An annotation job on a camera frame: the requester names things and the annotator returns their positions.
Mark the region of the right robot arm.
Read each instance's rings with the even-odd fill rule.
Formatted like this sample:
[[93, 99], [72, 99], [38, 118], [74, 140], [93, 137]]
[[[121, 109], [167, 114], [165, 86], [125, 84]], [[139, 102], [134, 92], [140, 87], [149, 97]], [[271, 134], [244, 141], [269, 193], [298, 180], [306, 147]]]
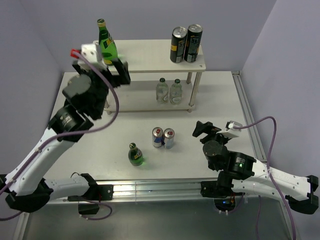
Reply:
[[285, 200], [291, 210], [312, 215], [319, 208], [315, 191], [319, 179], [306, 177], [268, 167], [266, 163], [247, 154], [231, 151], [227, 143], [240, 136], [242, 124], [229, 121], [222, 130], [211, 122], [197, 121], [193, 137], [201, 134], [202, 151], [208, 168], [218, 172], [216, 180], [202, 181], [201, 195], [205, 198], [222, 198], [232, 194], [260, 195], [275, 200]]

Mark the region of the green perrier bottle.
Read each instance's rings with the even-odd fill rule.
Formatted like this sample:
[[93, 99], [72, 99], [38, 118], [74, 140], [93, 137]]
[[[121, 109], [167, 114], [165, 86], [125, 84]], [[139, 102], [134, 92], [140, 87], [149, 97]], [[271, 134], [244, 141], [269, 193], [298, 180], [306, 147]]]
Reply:
[[129, 144], [128, 159], [136, 167], [144, 163], [143, 153], [134, 142]]
[[101, 54], [104, 63], [107, 66], [112, 66], [112, 60], [118, 57], [118, 50], [116, 44], [109, 33], [106, 22], [103, 18], [97, 20], [97, 25], [99, 29], [98, 44], [100, 46]]

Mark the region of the clear Chang bottle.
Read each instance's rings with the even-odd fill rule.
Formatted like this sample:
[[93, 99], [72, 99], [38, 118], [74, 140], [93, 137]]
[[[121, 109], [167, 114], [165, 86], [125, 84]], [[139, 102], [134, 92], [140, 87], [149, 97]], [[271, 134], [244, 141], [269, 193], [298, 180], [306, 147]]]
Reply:
[[173, 105], [177, 105], [182, 100], [183, 88], [180, 79], [175, 79], [169, 90], [169, 100]]
[[156, 100], [160, 104], [168, 102], [169, 87], [165, 78], [161, 77], [159, 83], [156, 85]]

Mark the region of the green Perrier bottle front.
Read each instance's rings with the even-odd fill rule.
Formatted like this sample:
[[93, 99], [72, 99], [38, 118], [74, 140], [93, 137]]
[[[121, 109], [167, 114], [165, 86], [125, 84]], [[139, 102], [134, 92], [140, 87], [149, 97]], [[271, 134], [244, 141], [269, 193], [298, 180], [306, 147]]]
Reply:
[[134, 142], [129, 144], [128, 159], [136, 167], [144, 163], [143, 153]]

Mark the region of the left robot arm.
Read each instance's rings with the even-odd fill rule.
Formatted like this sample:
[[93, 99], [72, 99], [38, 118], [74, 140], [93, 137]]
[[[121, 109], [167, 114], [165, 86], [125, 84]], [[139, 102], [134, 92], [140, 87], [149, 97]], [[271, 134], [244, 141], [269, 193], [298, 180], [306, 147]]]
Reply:
[[5, 201], [10, 209], [33, 213], [50, 200], [74, 197], [92, 201], [99, 197], [99, 186], [88, 173], [60, 180], [44, 176], [83, 135], [95, 132], [93, 122], [101, 119], [108, 93], [115, 94], [115, 88], [131, 83], [128, 63], [118, 58], [112, 63], [117, 74], [107, 67], [83, 69], [76, 62], [72, 64], [78, 74], [62, 90], [63, 107], [21, 164], [0, 176], [0, 191], [7, 193]]

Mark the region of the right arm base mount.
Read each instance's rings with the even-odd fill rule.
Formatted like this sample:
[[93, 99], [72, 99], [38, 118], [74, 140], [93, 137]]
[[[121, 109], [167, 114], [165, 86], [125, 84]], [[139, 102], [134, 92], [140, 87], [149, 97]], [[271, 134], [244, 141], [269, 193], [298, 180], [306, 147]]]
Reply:
[[234, 192], [230, 187], [218, 186], [217, 180], [201, 181], [200, 186], [201, 196], [213, 199], [213, 210], [219, 215], [228, 216], [236, 212], [245, 202], [244, 193]]

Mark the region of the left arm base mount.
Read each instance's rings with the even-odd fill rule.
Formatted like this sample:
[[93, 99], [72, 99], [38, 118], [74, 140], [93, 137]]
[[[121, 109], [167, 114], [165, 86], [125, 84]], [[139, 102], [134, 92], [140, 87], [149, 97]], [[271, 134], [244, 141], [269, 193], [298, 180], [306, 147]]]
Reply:
[[[86, 196], [68, 196], [68, 202], [78, 202], [77, 209], [79, 216], [87, 221], [100, 221], [109, 218], [113, 213], [113, 208], [106, 203], [113, 199], [114, 186], [112, 184], [99, 185], [93, 194]], [[105, 207], [109, 213], [105, 216], [94, 217], [100, 210]]]

